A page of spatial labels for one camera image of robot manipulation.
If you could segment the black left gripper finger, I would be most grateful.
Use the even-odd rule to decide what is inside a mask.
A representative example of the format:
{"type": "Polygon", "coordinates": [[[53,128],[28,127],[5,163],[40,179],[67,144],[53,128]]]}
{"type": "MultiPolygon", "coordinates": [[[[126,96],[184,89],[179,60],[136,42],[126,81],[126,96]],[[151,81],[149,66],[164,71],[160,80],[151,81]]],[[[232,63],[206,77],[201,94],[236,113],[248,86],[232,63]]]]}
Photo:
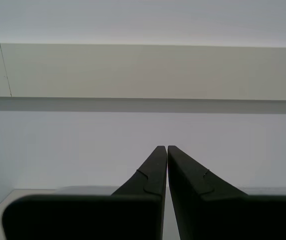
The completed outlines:
{"type": "Polygon", "coordinates": [[[174,145],[167,155],[182,240],[286,240],[286,195],[249,195],[174,145]]]}
{"type": "Polygon", "coordinates": [[[33,194],[10,203],[1,223],[8,240],[160,240],[168,156],[156,147],[110,195],[33,194]]]}

